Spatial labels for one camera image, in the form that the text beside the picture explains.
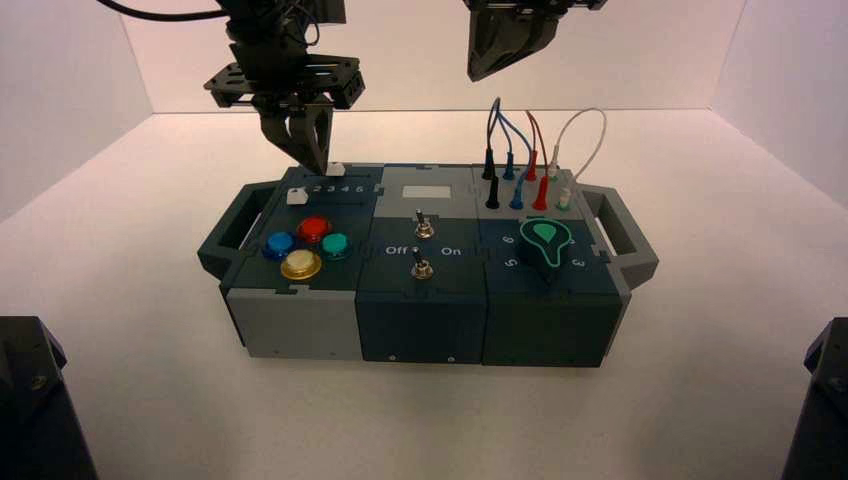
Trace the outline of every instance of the white wall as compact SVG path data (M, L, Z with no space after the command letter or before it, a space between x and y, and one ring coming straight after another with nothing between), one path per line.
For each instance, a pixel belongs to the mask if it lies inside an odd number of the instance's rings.
M0 220L150 115L117 14L0 2Z
M212 0L126 0L150 11L216 8ZM610 0L575 9L542 52L471 84L461 0L347 0L348 24L322 29L317 52L362 59L360 110L706 108L744 0ZM154 111L218 111L202 85L232 61L224 20L124 17Z
M713 109L848 206L846 50L844 0L749 0Z

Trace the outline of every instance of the white wire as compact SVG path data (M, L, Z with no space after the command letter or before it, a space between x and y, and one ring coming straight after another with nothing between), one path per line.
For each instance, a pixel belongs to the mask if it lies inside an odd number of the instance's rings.
M569 182L569 185L574 185L577 182L577 177L579 177L583 172L586 171L587 168L589 168L589 164L591 164L592 160L594 160L595 157L598 155L598 151L600 151L601 146L604 144L604 137L606 137L607 135L607 114L603 110L598 108L587 108L586 110L580 110L579 112L575 113L574 116L571 117L567 122L565 122L565 126L562 127L562 130L560 130L559 137L557 137L557 143L554 146L554 157L551 161L551 164L556 164L557 162L557 157L559 157L559 144L562 142L562 136L565 135L565 131L568 130L568 127L571 126L574 120L577 120L577 117L587 112L600 113L601 116L604 118L604 126L601 129L601 137L598 139L598 144L595 146L595 150L592 152L592 155L589 156L589 159L586 160L586 163L583 164L583 167L581 167L580 170L578 170L577 173L574 175L574 177L571 178L571 182Z

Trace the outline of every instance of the red button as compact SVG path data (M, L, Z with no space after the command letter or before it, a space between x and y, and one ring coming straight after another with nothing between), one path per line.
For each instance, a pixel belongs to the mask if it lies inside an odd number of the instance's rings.
M319 243L333 227L324 217L308 217L297 226L297 236L306 243Z

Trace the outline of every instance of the blue wire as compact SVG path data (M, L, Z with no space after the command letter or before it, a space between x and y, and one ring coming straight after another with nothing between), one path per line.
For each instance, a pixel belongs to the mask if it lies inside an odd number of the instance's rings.
M524 179L527 178L527 173L530 170L530 160L533 158L533 147L530 146L530 142L527 141L527 137L525 137L524 134L521 133L521 130L515 128L515 125L513 125L512 122L510 122L509 119L506 118L506 115L500 112L500 110L498 110L498 117L499 119L506 122L507 126L509 126L509 128L513 132L515 132L515 134L518 135L519 138L521 138L521 140L524 142L524 145L527 147L527 166L524 167L524 171L521 172L521 175L518 176L518 181L515 182L515 195L520 198L521 186L524 184Z
M510 137L509 132L506 131L506 126L504 126L503 116L501 115L500 110L498 110L498 123L501 124L501 129L504 131L504 136L506 137L506 143L509 144L509 153L512 153L512 137Z
M513 125L512 122L510 122L509 119L506 118L506 115L500 112L500 110L498 111L498 119L505 122L506 125L510 128L510 130L515 132L515 134L518 135L519 138L521 138L521 140L524 142L524 145L527 146L527 154L533 155L533 148L530 147L530 142L527 141L527 137L525 137L524 134L521 133L521 130L515 128L515 125Z

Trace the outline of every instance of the red probe plug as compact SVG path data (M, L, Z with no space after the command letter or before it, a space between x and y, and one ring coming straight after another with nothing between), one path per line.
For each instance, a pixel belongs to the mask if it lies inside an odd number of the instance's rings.
M539 152L533 150L530 154L530 165L527 165L527 176L524 177L528 182L536 181L536 157L539 156Z
M539 194L536 195L536 201L533 202L533 209L545 211L548 209L548 176L542 177L539 182Z

